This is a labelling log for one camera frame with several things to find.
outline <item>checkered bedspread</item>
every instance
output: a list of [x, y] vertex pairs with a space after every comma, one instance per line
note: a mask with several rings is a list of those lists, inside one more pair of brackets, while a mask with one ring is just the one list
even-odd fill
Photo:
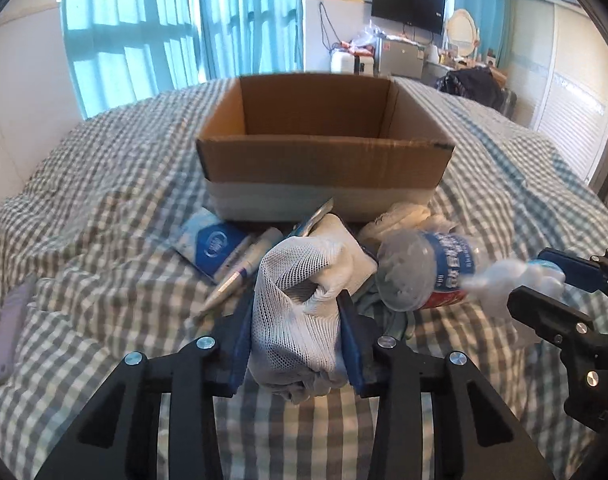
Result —
[[[168, 239], [209, 204], [194, 137], [228, 84], [162, 94], [80, 124], [1, 208], [0, 304], [28, 273], [40, 278], [16, 370], [0, 386], [0, 456], [19, 480], [37, 474], [124, 354], [167, 354], [211, 326], [200, 312], [207, 284]], [[479, 237], [495, 258], [532, 258], [545, 246], [589, 256], [608, 246], [607, 210], [551, 142], [473, 102], [404, 84], [457, 144], [433, 212]], [[608, 332], [601, 293], [568, 290], [564, 300]], [[435, 355], [465, 351], [555, 475], [567, 477], [592, 435], [562, 411], [567, 387], [559, 351], [547, 343], [514, 351], [513, 329], [475, 304], [415, 316], [408, 344]], [[247, 378], [236, 396], [215, 404], [225, 476], [365, 479], [376, 405], [344, 387], [293, 406]], [[164, 478], [162, 459], [159, 469]]]

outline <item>red label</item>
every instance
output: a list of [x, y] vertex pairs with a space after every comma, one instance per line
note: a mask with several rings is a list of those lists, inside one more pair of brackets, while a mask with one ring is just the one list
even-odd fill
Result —
[[464, 290], [454, 290], [453, 292], [433, 292], [431, 297], [428, 299], [420, 310], [423, 308], [433, 308], [435, 306], [452, 305], [453, 303], [459, 303], [466, 298], [466, 292]]

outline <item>bed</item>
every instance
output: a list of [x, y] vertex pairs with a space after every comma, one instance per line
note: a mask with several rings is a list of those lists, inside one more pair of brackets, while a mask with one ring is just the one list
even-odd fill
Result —
[[[607, 209], [549, 140], [474, 102], [402, 83], [457, 145], [430, 203], [434, 213], [483, 240], [495, 259], [532, 258], [546, 246], [580, 256], [608, 247]], [[0, 457], [18, 480], [37, 474], [127, 352], [176, 351], [220, 314], [201, 311], [207, 282], [168, 240], [209, 206], [194, 137], [228, 85], [164, 93], [79, 124], [0, 208], [0, 304], [28, 273], [39, 276], [15, 372], [0, 386]], [[564, 301], [608, 333], [601, 293], [568, 289]], [[372, 305], [380, 317], [382, 308]], [[593, 434], [562, 411], [566, 374], [555, 347], [515, 351], [512, 327], [473, 303], [414, 316], [408, 345], [438, 356], [466, 352], [556, 477], [574, 471]], [[365, 479], [376, 409], [376, 399], [358, 399], [349, 386], [294, 406], [247, 377], [236, 396], [215, 403], [225, 478]], [[428, 478], [429, 406], [424, 425]], [[158, 463], [166, 478], [161, 456]]]

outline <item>smartphone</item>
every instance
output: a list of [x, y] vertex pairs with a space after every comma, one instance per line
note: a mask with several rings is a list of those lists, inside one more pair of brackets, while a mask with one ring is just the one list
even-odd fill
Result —
[[15, 349], [26, 320], [28, 303], [35, 294], [37, 276], [30, 274], [6, 295], [0, 311], [0, 384], [14, 370]]

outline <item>white mesh cloth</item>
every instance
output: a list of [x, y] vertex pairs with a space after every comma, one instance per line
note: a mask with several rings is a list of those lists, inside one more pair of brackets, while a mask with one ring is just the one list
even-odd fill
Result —
[[337, 295], [377, 270], [337, 216], [263, 257], [255, 285], [248, 368], [258, 384], [298, 404], [346, 384]]

